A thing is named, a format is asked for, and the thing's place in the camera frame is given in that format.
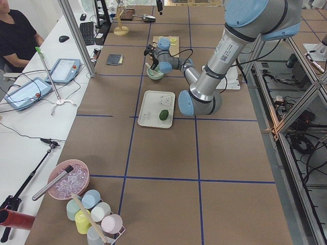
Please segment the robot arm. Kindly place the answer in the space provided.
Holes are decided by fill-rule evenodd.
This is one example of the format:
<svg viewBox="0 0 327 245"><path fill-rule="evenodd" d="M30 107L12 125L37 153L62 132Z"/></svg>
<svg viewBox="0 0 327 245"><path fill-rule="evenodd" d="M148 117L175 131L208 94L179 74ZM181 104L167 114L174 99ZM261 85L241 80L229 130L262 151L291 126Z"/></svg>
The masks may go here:
<svg viewBox="0 0 327 245"><path fill-rule="evenodd" d="M301 1L228 1L223 35L201 73L190 59L170 54L171 44L167 38L161 38L156 46L148 45L144 54L152 57L152 69L158 67L164 74L174 69L183 72L190 84L189 89L178 96L178 107L183 115L211 115L222 105L217 86L245 45L258 36L270 41L296 35L300 29L301 9Z"/></svg>

